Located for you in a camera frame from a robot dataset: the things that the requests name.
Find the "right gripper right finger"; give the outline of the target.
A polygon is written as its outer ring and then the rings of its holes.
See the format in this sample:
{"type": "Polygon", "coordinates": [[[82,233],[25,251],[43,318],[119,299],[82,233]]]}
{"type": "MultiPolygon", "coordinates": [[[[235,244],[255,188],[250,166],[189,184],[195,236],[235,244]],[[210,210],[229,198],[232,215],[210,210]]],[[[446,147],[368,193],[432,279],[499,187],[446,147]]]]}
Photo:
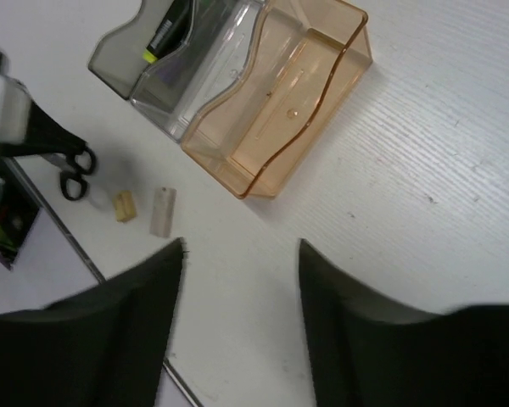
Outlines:
{"type": "Polygon", "coordinates": [[[299,243],[299,295],[319,406],[509,406],[509,304],[415,309],[299,243]]]}

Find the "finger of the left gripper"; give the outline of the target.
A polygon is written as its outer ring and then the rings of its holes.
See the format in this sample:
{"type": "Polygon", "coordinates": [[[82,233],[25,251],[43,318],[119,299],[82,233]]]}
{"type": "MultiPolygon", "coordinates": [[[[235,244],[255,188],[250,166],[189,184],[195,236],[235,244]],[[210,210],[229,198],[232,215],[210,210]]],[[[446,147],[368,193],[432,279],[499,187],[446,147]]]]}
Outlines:
{"type": "Polygon", "coordinates": [[[67,131],[32,102],[25,137],[21,144],[8,145],[8,156],[23,157],[49,153],[74,156],[86,150],[87,143],[83,139],[67,131]]]}

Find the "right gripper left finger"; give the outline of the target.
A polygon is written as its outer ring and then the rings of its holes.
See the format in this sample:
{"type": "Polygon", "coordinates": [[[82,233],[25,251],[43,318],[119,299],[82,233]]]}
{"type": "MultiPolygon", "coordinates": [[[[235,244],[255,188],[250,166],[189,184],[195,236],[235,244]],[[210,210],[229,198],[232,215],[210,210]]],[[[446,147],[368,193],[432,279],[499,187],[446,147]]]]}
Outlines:
{"type": "Polygon", "coordinates": [[[185,251],[50,304],[0,314],[0,406],[153,406],[185,251]]]}

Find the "black handled scissors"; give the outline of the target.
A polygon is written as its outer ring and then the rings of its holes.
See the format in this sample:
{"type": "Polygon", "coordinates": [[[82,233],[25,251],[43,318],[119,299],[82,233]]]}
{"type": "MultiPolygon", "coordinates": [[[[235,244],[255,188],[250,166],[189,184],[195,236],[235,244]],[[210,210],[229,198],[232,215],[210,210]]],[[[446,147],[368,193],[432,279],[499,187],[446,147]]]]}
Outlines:
{"type": "Polygon", "coordinates": [[[87,195],[89,183],[85,176],[93,175],[98,168],[97,156],[89,147],[84,148],[82,153],[47,153],[41,157],[59,169],[59,187],[66,200],[77,202],[87,195]],[[78,157],[88,158],[88,166],[79,164],[78,157]]]}

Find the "grey rectangular eraser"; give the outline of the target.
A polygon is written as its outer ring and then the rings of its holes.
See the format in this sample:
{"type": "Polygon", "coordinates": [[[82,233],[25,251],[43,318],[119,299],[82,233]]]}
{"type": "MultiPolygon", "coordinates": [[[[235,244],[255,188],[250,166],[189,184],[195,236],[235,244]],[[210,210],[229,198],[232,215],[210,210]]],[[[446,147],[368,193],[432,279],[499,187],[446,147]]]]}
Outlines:
{"type": "Polygon", "coordinates": [[[158,187],[154,191],[150,233],[156,237],[169,238],[176,202],[176,190],[158,187]]]}

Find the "yellow highlighter marker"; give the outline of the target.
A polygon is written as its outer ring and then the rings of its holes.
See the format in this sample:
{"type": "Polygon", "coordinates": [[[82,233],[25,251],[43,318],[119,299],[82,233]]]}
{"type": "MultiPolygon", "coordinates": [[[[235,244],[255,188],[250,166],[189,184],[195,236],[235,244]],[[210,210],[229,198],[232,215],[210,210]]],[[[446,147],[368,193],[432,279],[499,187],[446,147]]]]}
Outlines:
{"type": "Polygon", "coordinates": [[[154,36],[143,51],[143,59],[149,64],[173,52],[187,34],[192,2],[175,0],[159,23],[154,36]]]}

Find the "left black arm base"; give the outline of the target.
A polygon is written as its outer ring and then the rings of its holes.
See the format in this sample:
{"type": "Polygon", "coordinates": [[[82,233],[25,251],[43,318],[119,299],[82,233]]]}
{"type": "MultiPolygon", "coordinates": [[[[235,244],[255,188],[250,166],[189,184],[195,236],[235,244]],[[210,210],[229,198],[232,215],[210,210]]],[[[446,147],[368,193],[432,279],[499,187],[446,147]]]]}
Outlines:
{"type": "Polygon", "coordinates": [[[0,265],[11,271],[41,205],[14,171],[0,160],[0,265]]]}

